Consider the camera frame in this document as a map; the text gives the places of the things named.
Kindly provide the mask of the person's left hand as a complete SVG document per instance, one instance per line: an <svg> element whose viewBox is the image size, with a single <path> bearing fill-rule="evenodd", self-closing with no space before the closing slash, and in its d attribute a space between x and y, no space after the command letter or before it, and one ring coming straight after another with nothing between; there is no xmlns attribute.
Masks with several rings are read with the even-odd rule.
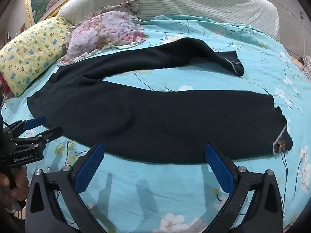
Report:
<svg viewBox="0 0 311 233"><path fill-rule="evenodd" d="M1 169L1 202L9 212L17 211L16 206L23 207L29 192L27 167L19 166L7 171Z"/></svg>

